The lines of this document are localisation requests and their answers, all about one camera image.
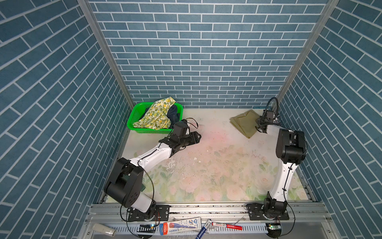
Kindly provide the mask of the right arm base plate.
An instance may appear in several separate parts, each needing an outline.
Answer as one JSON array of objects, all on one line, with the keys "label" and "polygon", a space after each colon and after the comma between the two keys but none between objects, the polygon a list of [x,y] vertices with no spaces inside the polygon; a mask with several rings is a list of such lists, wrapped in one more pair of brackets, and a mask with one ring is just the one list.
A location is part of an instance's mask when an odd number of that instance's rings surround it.
[{"label": "right arm base plate", "polygon": [[277,202],[276,205],[249,203],[245,205],[245,208],[248,211],[250,221],[289,220],[286,202]]}]

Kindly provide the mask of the yellow floral skirt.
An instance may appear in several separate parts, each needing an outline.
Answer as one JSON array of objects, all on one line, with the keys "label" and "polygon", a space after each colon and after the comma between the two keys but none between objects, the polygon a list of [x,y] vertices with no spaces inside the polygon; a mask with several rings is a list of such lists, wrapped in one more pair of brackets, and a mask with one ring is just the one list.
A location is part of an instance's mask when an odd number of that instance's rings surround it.
[{"label": "yellow floral skirt", "polygon": [[133,123],[134,128],[148,128],[153,130],[168,129],[171,125],[171,120],[167,114],[175,102],[172,97],[155,101],[143,118]]}]

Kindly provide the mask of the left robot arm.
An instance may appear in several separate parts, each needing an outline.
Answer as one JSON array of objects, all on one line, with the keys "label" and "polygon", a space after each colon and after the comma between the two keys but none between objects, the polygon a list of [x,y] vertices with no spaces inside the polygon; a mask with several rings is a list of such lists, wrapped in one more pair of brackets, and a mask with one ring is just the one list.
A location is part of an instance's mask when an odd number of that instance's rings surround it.
[{"label": "left robot arm", "polygon": [[154,148],[132,159],[118,159],[105,183],[104,193],[121,206],[152,218],[156,201],[153,196],[141,192],[144,174],[177,152],[198,144],[201,138],[197,131],[191,131],[187,120],[177,122],[169,135],[159,140]]}]

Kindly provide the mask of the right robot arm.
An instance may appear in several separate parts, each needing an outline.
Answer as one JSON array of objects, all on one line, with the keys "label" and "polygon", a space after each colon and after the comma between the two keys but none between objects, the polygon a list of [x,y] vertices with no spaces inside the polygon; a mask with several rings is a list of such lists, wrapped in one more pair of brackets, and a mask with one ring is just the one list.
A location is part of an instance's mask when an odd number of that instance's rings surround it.
[{"label": "right robot arm", "polygon": [[256,123],[259,132],[277,138],[275,152],[279,169],[273,188],[267,192],[261,209],[265,218],[273,220],[287,213],[289,187],[293,174],[306,158],[307,143],[303,131],[282,127],[274,111],[263,110]]}]

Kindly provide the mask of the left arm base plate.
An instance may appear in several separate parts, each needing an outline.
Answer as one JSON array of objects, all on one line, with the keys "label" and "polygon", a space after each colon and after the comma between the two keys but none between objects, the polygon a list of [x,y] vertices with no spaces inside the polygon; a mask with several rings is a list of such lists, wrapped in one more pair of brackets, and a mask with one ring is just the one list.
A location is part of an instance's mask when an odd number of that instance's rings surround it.
[{"label": "left arm base plate", "polygon": [[160,221],[166,222],[169,219],[170,205],[156,205],[155,208],[149,209],[147,212],[141,212],[131,208],[129,211],[128,222],[141,221]]}]

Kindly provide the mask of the olive green skirt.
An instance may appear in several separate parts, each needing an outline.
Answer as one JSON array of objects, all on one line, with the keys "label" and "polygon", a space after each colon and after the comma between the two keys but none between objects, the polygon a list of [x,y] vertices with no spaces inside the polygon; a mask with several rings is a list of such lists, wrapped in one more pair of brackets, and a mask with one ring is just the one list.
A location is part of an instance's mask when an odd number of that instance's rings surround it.
[{"label": "olive green skirt", "polygon": [[256,132],[258,124],[256,120],[260,118],[254,110],[248,110],[235,117],[231,117],[230,123],[246,138],[251,138]]}]

